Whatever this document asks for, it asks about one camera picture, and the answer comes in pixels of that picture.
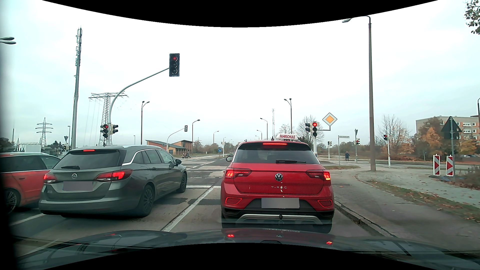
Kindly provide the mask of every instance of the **gray station wagon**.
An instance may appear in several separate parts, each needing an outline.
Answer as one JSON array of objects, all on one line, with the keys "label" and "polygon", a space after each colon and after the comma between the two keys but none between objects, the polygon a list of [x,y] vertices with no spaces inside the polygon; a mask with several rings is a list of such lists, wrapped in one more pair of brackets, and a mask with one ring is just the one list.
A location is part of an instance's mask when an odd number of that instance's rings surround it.
[{"label": "gray station wagon", "polygon": [[153,202],[185,192],[187,172],[157,146],[83,147],[71,150],[44,175],[42,213],[122,213],[145,217]]}]

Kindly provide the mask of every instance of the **blurred license plate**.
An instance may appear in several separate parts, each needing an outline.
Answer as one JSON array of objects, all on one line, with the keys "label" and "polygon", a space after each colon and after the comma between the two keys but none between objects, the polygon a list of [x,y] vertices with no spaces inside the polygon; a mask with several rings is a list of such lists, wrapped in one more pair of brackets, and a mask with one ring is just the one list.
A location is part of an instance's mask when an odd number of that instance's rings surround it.
[{"label": "blurred license plate", "polygon": [[262,208],[299,209],[299,198],[262,198]]},{"label": "blurred license plate", "polygon": [[65,181],[63,191],[93,191],[93,181]]}]

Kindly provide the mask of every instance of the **curb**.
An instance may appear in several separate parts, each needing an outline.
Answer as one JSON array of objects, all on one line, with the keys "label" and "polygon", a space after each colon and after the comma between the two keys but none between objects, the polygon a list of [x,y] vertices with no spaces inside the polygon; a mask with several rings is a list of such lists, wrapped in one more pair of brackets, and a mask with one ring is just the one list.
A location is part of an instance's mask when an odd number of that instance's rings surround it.
[{"label": "curb", "polygon": [[384,228],[357,214],[343,204],[337,201],[334,201],[334,204],[335,209],[337,209],[340,213],[344,214],[348,219],[356,223],[358,226],[366,230],[372,236],[396,237]]}]

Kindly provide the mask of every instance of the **rear window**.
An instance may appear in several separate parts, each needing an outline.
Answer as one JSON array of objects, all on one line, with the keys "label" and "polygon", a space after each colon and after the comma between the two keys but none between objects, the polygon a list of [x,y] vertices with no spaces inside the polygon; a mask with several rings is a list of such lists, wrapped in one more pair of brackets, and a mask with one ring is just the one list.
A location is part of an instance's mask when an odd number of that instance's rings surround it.
[{"label": "rear window", "polygon": [[88,170],[120,166],[119,150],[71,151],[53,169]]},{"label": "rear window", "polygon": [[284,142],[242,144],[233,162],[320,164],[308,145]]}]

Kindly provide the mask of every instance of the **overcast sky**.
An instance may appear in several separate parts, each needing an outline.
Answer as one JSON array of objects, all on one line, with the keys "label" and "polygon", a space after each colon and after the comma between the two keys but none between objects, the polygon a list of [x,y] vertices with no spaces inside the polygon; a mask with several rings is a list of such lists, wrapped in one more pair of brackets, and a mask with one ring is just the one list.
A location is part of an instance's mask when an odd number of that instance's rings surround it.
[{"label": "overcast sky", "polygon": [[[168,55],[180,53],[180,77],[167,71],[130,88],[112,112],[119,132],[114,144],[140,144],[141,103],[144,140],[194,139],[219,144],[272,134],[305,115],[317,120],[332,113],[337,135],[369,141],[368,18],[310,25],[219,28],[170,25],[116,17],[39,0],[5,0],[0,36],[3,69],[1,136],[38,142],[46,117],[47,142],[63,140],[72,125],[77,29],[83,30],[77,146],[100,137],[103,101],[92,93],[118,92],[168,68]],[[399,117],[415,133],[415,120],[434,115],[476,114],[480,98],[480,36],[463,17],[465,4],[438,0],[372,14],[375,127],[383,114]]]}]

